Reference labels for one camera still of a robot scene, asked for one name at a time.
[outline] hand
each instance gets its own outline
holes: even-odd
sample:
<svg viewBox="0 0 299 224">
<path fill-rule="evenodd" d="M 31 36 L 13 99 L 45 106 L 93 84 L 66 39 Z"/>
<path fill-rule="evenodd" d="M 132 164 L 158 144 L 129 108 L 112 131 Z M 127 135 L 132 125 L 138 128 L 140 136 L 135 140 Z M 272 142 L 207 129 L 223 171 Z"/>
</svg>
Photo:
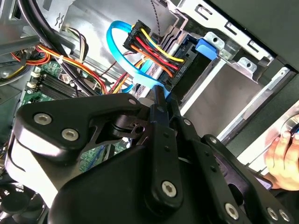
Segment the hand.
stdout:
<svg viewBox="0 0 299 224">
<path fill-rule="evenodd" d="M 273 183 L 273 189 L 299 190 L 299 133 L 285 132 L 277 137 L 265 153 L 269 169 L 266 179 Z"/>
</svg>

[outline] finger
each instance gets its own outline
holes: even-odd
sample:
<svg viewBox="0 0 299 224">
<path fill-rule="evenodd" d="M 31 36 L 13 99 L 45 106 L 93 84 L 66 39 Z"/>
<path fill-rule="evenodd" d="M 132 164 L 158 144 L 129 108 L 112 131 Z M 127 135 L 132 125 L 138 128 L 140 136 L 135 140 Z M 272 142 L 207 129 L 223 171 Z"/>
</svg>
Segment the finger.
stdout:
<svg viewBox="0 0 299 224">
<path fill-rule="evenodd" d="M 268 151 L 264 154 L 264 160 L 265 160 L 265 164 L 268 168 L 268 170 L 273 169 L 274 167 L 274 152 L 276 149 L 276 146 L 279 142 L 279 137 L 277 137 L 272 144 L 270 145 L 270 147 L 268 148 Z"/>
<path fill-rule="evenodd" d="M 284 132 L 275 148 L 274 152 L 274 172 L 282 173 L 285 169 L 285 154 L 289 146 L 291 133 Z"/>
<path fill-rule="evenodd" d="M 299 133 L 296 133 L 293 142 L 285 154 L 285 171 L 290 174 L 299 174 Z"/>
<path fill-rule="evenodd" d="M 280 189 L 280 186 L 277 184 L 276 178 L 273 177 L 270 173 L 266 174 L 263 177 L 272 183 L 272 189 Z"/>
</svg>

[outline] black wire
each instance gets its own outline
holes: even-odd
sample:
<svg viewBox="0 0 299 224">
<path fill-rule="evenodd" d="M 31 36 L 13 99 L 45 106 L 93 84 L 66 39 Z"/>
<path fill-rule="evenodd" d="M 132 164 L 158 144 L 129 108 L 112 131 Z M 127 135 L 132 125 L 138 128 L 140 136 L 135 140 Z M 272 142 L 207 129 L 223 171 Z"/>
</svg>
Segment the black wire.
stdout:
<svg viewBox="0 0 299 224">
<path fill-rule="evenodd" d="M 158 24 L 158 35 L 159 35 L 159 37 L 158 37 L 158 44 L 160 44 L 160 42 L 161 42 L 161 31 L 160 31 L 159 17 L 158 17 L 158 13 L 157 13 L 156 6 L 155 6 L 155 4 L 154 4 L 154 1 L 153 1 L 153 0 L 150 0 L 150 2 L 151 2 L 151 5 L 152 5 L 153 8 L 154 8 L 155 15 L 156 15 L 156 20 L 157 20 L 157 24 Z"/>
<path fill-rule="evenodd" d="M 61 55 L 67 56 L 62 45 L 58 42 L 56 34 L 49 26 L 35 0 L 18 0 L 19 8 L 28 22 L 28 24 L 33 28 L 36 34 L 41 38 L 41 40 L 50 48 L 55 50 Z M 61 64 L 62 69 L 68 74 L 72 79 L 76 79 L 79 74 L 76 72 L 75 68 L 69 66 L 65 63 Z M 92 90 L 82 79 L 76 82 L 87 95 L 97 95 L 95 91 Z"/>
</svg>

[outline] screw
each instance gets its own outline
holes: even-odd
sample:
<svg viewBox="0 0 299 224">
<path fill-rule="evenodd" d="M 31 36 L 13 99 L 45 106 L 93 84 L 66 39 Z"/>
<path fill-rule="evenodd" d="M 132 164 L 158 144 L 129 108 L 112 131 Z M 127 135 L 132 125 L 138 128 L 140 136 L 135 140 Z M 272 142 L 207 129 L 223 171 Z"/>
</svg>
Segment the screw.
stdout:
<svg viewBox="0 0 299 224">
<path fill-rule="evenodd" d="M 52 118 L 45 113 L 38 113 L 33 117 L 34 121 L 40 125 L 48 125 L 52 122 Z"/>
<path fill-rule="evenodd" d="M 285 221 L 287 221 L 287 222 L 289 222 L 290 221 L 290 218 L 288 217 L 288 215 L 283 211 L 283 210 L 279 210 L 279 213 L 280 213 L 280 215 L 281 215 L 281 217 L 285 220 Z"/>
<path fill-rule="evenodd" d="M 214 144 L 217 143 L 217 140 L 216 140 L 215 138 L 213 138 L 213 137 L 210 137 L 210 140 L 211 140 L 211 142 L 213 142 Z"/>
<path fill-rule="evenodd" d="M 187 120 L 187 119 L 185 119 L 184 122 L 185 122 L 185 124 L 187 124 L 187 125 L 191 125 L 191 122 L 190 122 L 189 120 Z"/>
<path fill-rule="evenodd" d="M 273 218 L 274 220 L 278 220 L 278 216 L 276 215 L 275 211 L 272 208 L 267 208 L 267 211 L 269 213 L 269 215 L 271 216 L 271 218 Z"/>
<path fill-rule="evenodd" d="M 237 209 L 235 209 L 235 207 L 232 204 L 226 203 L 225 210 L 228 213 L 228 215 L 231 216 L 234 220 L 239 219 L 239 213 L 238 213 Z"/>
<path fill-rule="evenodd" d="M 175 197 L 177 195 L 176 187 L 169 181 L 162 183 L 162 190 L 168 197 Z"/>
<path fill-rule="evenodd" d="M 133 104 L 133 105 L 136 105 L 136 104 L 137 104 L 136 101 L 133 100 L 133 99 L 129 99 L 129 102 L 130 102 L 131 104 Z"/>
<path fill-rule="evenodd" d="M 61 135 L 65 140 L 68 141 L 75 141 L 79 138 L 79 133 L 71 128 L 64 129 Z"/>
</svg>

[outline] motherboard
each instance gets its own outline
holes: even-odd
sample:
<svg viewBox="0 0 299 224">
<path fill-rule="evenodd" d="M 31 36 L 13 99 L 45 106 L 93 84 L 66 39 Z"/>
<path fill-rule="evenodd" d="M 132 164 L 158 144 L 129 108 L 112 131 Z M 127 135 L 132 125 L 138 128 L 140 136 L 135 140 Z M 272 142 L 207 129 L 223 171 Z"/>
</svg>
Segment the motherboard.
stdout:
<svg viewBox="0 0 299 224">
<path fill-rule="evenodd" d="M 84 96 L 80 90 L 75 89 L 70 78 L 63 74 L 57 62 L 36 66 L 31 73 L 25 91 L 21 105 Z M 125 145 L 126 143 L 122 140 L 116 143 L 114 153 L 117 154 L 125 150 Z M 107 154 L 107 148 L 107 146 L 100 146 L 82 153 L 80 171 L 85 172 L 103 162 Z"/>
</svg>

